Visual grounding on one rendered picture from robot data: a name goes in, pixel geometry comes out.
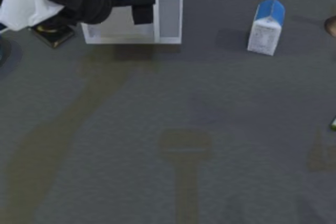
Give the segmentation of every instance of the table surface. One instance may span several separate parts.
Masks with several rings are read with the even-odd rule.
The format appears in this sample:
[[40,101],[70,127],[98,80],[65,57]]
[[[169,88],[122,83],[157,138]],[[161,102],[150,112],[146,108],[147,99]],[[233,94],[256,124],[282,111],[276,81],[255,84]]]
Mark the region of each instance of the table surface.
[[[185,0],[177,49],[6,33],[23,58],[0,72],[0,218],[168,224],[198,199],[198,223],[335,223],[335,0],[280,0],[274,57],[246,51],[260,1]],[[160,144],[179,139],[211,152],[181,190]]]

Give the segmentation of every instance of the gray table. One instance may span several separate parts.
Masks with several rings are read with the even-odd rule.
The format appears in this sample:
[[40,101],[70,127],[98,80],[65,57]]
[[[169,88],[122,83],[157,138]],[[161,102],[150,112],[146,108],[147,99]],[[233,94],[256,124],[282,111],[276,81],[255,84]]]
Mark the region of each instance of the gray table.
[[260,1],[185,0],[179,51],[7,33],[23,59],[0,80],[3,223],[176,223],[174,129],[212,144],[189,178],[199,223],[335,223],[335,0],[280,0],[274,57],[245,50]]

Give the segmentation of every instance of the blue carton top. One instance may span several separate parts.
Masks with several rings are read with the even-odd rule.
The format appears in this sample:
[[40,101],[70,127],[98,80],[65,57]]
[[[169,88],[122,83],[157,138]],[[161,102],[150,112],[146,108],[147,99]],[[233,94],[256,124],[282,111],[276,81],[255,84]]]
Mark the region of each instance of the blue carton top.
[[255,21],[262,18],[272,17],[280,26],[284,24],[285,7],[278,0],[265,0],[259,4]]

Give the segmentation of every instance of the milk carton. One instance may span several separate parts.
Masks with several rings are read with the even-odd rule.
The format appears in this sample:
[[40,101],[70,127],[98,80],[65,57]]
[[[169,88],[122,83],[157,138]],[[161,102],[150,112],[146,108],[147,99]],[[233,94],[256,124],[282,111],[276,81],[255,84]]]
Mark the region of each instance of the milk carton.
[[285,19],[285,8],[278,0],[265,0],[257,8],[248,51],[274,55]]

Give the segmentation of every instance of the gray panel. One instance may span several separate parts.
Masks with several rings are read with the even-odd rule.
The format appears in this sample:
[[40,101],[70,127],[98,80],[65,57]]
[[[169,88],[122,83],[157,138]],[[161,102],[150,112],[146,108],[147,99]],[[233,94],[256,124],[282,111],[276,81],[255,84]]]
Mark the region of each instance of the gray panel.
[[160,0],[160,37],[179,37],[180,0]]

